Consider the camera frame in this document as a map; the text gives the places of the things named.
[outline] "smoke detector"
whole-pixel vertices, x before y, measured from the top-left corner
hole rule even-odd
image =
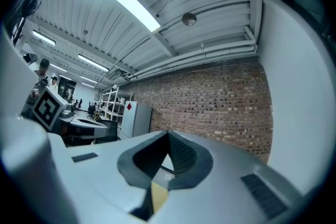
[[[186,13],[182,16],[182,22],[186,26],[192,26],[196,24],[196,21],[197,21],[196,15],[193,13]]]

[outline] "white wall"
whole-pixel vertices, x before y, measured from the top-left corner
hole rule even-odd
[[[94,89],[94,88],[91,88],[91,87],[88,87],[88,86],[85,86],[79,82],[77,82],[76,84],[76,87],[75,87],[75,90],[74,90],[74,93],[73,93],[73,99],[76,100],[78,99],[78,102],[80,99],[83,100],[83,103],[81,105],[81,109],[82,110],[85,110],[87,111],[88,110],[88,107],[89,107],[89,101],[92,103],[99,103],[99,100],[98,101],[95,101],[94,98],[95,98],[95,94],[99,94],[99,91]]]
[[[281,0],[263,0],[258,53],[272,97],[268,165],[303,194],[323,180],[336,134],[336,70],[318,35]]]

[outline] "black opening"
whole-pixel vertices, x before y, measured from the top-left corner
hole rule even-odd
[[[92,122],[92,121],[87,121],[87,120],[82,120],[82,119],[77,119],[77,120],[79,120],[79,121],[81,121],[81,122],[84,122],[84,123],[89,123],[89,124],[99,125],[99,124],[97,124],[97,123],[95,123],[95,122]]]
[[[98,155],[92,152],[92,153],[72,157],[72,160],[74,163],[77,163],[77,162],[85,161],[87,159],[92,159],[94,157],[98,157]]]
[[[206,148],[169,131],[125,151],[118,159],[118,169],[128,184],[148,189],[167,154],[175,174],[168,190],[197,186],[213,166]]]
[[[243,176],[241,180],[250,191],[254,200],[261,207],[268,219],[287,210],[283,202],[265,185],[261,179],[254,175]]]

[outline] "fluorescent light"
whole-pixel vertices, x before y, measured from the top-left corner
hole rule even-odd
[[[86,79],[86,80],[88,80],[88,81],[91,81],[91,82],[93,82],[93,83],[98,83],[98,82],[96,82],[96,81],[94,81],[94,80],[91,80],[91,79],[87,79],[86,77],[83,77],[83,76],[80,76],[82,79]]]
[[[52,44],[52,45],[54,45],[54,46],[56,46],[56,42],[54,40],[46,37],[45,35],[42,35],[41,33],[37,32],[35,30],[33,30],[33,35],[42,39],[42,40],[44,40],[44,41],[46,41],[46,42],[48,42],[48,43],[50,43],[50,44]]]
[[[67,77],[65,77],[65,76],[62,76],[62,75],[59,75],[60,77],[62,77],[62,78],[65,78],[65,79],[67,79],[67,80],[72,80],[72,79],[69,79],[69,78],[67,78]]]
[[[140,4],[138,0],[116,0],[128,9],[150,32],[158,29],[160,24],[156,19]]]
[[[52,63],[51,63],[50,65],[53,66],[53,67],[56,67],[56,68],[58,68],[58,69],[60,69],[60,70],[62,70],[62,71],[64,71],[64,72],[67,72],[65,69],[60,68],[60,67],[57,67],[57,66],[53,65]]]
[[[84,57],[84,56],[81,55],[81,54],[78,55],[78,58],[84,60],[85,62],[88,62],[88,63],[92,64],[92,65],[95,66],[95,67],[100,68],[101,70],[103,70],[103,71],[105,71],[105,72],[109,72],[109,69],[107,69],[106,67],[101,66],[100,64],[98,64],[98,63],[96,63],[96,62],[94,62],[94,61],[91,61],[89,58],[86,58],[86,57]]]
[[[83,82],[82,82],[82,84],[84,84],[84,85],[86,85],[86,86],[89,86],[89,87],[91,87],[91,88],[94,88],[94,86],[91,86],[91,85],[85,84],[85,83],[83,83]]]

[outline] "chair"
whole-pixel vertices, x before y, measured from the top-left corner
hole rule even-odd
[[[96,120],[96,121],[98,123],[105,124],[110,130],[110,133],[108,136],[97,138],[96,144],[114,142],[118,140],[118,134],[117,134],[118,123],[117,122],[108,121],[108,120]]]

